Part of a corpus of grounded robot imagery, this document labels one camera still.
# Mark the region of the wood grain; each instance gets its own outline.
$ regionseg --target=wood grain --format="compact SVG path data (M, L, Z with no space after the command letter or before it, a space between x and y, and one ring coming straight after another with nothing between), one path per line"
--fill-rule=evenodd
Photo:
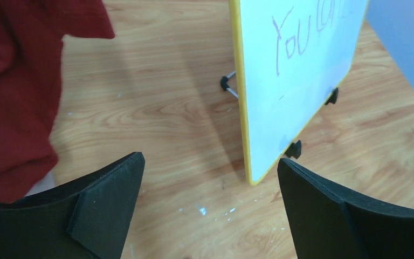
M276 170L247 185L238 103L218 85L234 70L227 1L105 3L116 39L65 39L58 183L142 151L122 258L296 258ZM302 165L414 208L414 91L367 25L339 101L300 139Z

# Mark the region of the black stand clip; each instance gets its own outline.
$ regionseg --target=black stand clip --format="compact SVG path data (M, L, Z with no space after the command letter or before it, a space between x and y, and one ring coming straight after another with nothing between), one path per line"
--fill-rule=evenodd
M237 93L233 89L231 89L229 87L229 85L227 84L229 79L231 79L235 75L236 75L236 72L233 71L232 73L228 74L227 76L222 77L221 80L220 80L220 86L222 87L222 89L224 91L230 92L233 96L235 96L237 99L239 99L239 95L237 95Z
M337 102L338 97L339 97L339 88L336 87L336 89L333 90L333 93L331 94L329 99L325 102L325 105L335 104Z
M291 143L291 145L288 147L288 149L285 151L285 156L288 158L294 157L295 159L298 159L301 156L302 153L302 142L298 140L296 143Z

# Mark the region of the blue wall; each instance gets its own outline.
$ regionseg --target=blue wall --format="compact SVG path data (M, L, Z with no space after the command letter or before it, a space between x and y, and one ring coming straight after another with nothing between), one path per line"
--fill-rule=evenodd
M370 0L366 19L414 89L414 1Z

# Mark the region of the red fabric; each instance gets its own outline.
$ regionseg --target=red fabric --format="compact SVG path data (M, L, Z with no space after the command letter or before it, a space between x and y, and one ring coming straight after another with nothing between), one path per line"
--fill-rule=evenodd
M14 202L58 157L62 37L114 38L101 0L0 0L0 202Z

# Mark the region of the black triangular corner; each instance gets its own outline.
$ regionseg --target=black triangular corner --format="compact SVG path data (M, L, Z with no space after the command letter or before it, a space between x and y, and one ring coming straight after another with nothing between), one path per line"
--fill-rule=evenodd
M290 159L279 161L278 177L299 258L414 258L414 209L363 195Z
M298 258L364 258L345 202L291 159L278 164L280 190Z
M135 152L54 189L0 203L0 258L119 259L144 166Z
M85 189L67 233L100 259L119 259L143 176L143 157L123 161Z

